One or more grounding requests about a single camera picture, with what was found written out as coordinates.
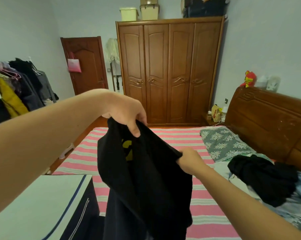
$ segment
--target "forearm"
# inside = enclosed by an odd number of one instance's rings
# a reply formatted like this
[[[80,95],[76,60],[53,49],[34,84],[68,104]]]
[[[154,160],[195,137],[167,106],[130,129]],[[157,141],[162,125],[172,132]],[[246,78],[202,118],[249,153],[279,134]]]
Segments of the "forearm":
[[[243,240],[301,239],[301,232],[292,224],[238,189],[209,166],[203,164],[198,167],[195,176]]]
[[[0,124],[0,211],[106,112],[110,100],[108,90],[92,90]]]

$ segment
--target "wooden door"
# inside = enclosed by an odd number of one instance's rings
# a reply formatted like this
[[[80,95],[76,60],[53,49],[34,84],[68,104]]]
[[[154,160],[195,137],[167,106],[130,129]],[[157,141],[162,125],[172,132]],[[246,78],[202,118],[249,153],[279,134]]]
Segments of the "wooden door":
[[[75,95],[95,88],[108,89],[101,37],[61,38],[61,42],[66,61],[73,56],[80,61],[82,72],[70,72]]]
[[[200,123],[209,110],[221,23],[196,23],[187,106],[187,122]]]
[[[185,123],[195,24],[169,25],[167,123]]]
[[[168,24],[145,25],[147,121],[167,122]]]
[[[143,26],[118,27],[125,95],[139,100],[146,110]]]

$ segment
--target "red plush toy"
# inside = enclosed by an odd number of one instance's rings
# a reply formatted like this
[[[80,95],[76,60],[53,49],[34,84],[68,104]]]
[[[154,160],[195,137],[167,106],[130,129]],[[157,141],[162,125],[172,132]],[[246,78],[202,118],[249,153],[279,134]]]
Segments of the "red plush toy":
[[[257,77],[254,72],[246,71],[245,82],[240,87],[253,87],[256,83]]]

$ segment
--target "hand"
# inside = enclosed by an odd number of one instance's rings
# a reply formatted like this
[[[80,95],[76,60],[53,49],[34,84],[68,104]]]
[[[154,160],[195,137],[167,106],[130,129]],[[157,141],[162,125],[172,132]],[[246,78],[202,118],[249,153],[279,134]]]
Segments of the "hand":
[[[198,152],[191,147],[184,147],[179,151],[183,156],[177,160],[177,164],[185,173],[195,175],[199,169],[206,166]]]
[[[141,133],[136,125],[136,119],[144,125],[147,124],[146,112],[141,102],[119,93],[112,92],[111,94],[108,101],[108,112],[102,116],[105,118],[112,117],[118,123],[127,125],[132,135],[139,137]]]

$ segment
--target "wooden headboard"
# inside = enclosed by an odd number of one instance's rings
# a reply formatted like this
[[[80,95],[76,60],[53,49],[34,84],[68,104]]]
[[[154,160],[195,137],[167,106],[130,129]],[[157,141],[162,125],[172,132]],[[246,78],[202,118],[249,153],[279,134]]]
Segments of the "wooden headboard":
[[[257,88],[237,88],[225,126],[271,159],[301,171],[301,100]]]

